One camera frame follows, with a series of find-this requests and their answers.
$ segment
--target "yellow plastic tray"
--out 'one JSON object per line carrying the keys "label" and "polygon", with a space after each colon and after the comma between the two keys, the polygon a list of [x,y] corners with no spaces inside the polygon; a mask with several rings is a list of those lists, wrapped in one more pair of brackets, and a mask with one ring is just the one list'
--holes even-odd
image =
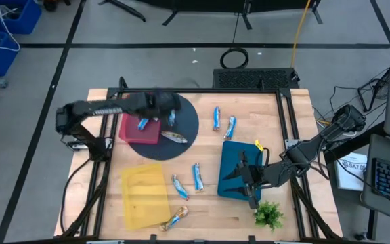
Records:
{"label": "yellow plastic tray", "polygon": [[160,224],[171,217],[161,163],[122,170],[121,188],[126,229]]}

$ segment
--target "yellow cable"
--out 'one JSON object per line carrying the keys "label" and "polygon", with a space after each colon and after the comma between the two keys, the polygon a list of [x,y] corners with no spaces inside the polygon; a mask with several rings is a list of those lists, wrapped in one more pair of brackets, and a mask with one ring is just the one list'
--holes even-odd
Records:
{"label": "yellow cable", "polygon": [[302,24],[305,21],[306,12],[308,12],[308,8],[309,8],[309,4],[310,3],[311,3],[311,0],[308,0],[308,2],[306,3],[305,11],[303,12],[303,15],[302,15],[302,18],[301,18],[301,22],[299,23],[299,27],[297,27],[295,43],[292,46],[291,68],[295,67],[297,41],[299,40],[299,34],[301,32]]}
{"label": "yellow cable", "polygon": [[330,125],[329,121],[324,121],[324,120],[319,119],[318,122],[323,123],[325,125]]}

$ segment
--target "black round plate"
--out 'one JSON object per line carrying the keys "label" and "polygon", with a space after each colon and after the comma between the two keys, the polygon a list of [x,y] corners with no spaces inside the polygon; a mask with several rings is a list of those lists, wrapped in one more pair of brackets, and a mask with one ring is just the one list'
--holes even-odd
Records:
{"label": "black round plate", "polygon": [[159,135],[158,144],[130,143],[130,147],[139,155],[154,160],[168,160],[184,153],[194,143],[200,126],[198,114],[186,98],[180,95],[179,97],[181,110],[175,112],[175,125],[170,128],[166,121],[162,121],[162,130],[179,133],[188,140],[188,143],[176,143],[162,135]]}

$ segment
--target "yellow tag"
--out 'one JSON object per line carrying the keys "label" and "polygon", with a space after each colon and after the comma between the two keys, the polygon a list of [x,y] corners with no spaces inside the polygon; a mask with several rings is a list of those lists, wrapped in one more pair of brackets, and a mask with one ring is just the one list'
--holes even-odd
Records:
{"label": "yellow tag", "polygon": [[264,148],[263,148],[263,146],[260,144],[260,141],[255,140],[255,146],[256,146],[261,152],[263,152]]}

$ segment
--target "white paper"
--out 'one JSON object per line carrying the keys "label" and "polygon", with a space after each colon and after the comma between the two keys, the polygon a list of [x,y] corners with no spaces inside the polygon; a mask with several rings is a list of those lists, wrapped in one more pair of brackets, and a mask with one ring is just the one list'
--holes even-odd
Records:
{"label": "white paper", "polygon": [[362,191],[364,189],[364,183],[362,183],[355,176],[347,173],[339,165],[339,162],[341,162],[344,168],[346,168],[348,171],[359,176],[361,179],[364,179],[364,170],[366,169],[367,156],[353,152],[335,162],[338,189]]}

